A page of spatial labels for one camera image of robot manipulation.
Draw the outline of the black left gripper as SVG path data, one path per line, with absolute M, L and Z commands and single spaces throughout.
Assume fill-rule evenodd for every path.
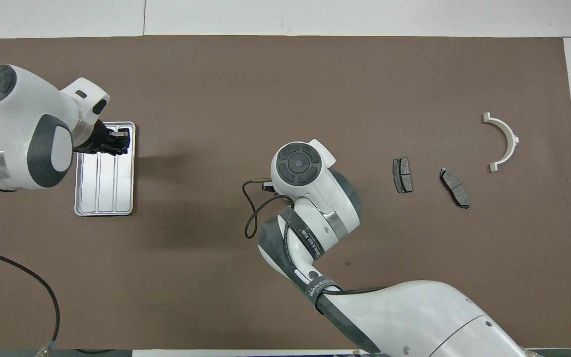
M 113 131 L 98 120 L 88 139 L 81 145 L 73 147 L 74 152 L 83 154 L 107 153 L 113 156 L 128 154 L 129 144 L 117 144 L 117 141 L 129 141 L 129 128 L 120 128 Z

